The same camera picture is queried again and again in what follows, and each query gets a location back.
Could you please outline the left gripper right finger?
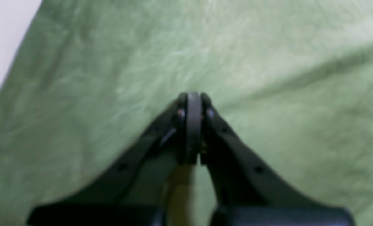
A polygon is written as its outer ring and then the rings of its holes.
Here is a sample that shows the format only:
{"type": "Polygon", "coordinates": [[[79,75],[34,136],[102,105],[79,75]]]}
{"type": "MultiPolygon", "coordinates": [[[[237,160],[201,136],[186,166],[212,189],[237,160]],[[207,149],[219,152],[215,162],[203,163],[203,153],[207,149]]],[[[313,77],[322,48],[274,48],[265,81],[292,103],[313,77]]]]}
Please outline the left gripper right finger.
{"type": "Polygon", "coordinates": [[[211,226],[354,226],[351,213],[303,195],[275,173],[220,116],[202,93],[201,163],[217,207],[211,226]]]}

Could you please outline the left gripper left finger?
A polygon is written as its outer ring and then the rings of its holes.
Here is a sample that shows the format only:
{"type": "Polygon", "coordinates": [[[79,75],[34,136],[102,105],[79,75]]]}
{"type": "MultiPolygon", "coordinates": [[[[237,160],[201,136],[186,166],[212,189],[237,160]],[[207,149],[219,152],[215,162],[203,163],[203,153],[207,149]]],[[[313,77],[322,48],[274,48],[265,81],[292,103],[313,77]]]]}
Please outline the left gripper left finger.
{"type": "Polygon", "coordinates": [[[195,93],[178,98],[101,176],[53,204],[30,226],[165,226],[162,192],[179,165],[195,163],[195,93]]]}

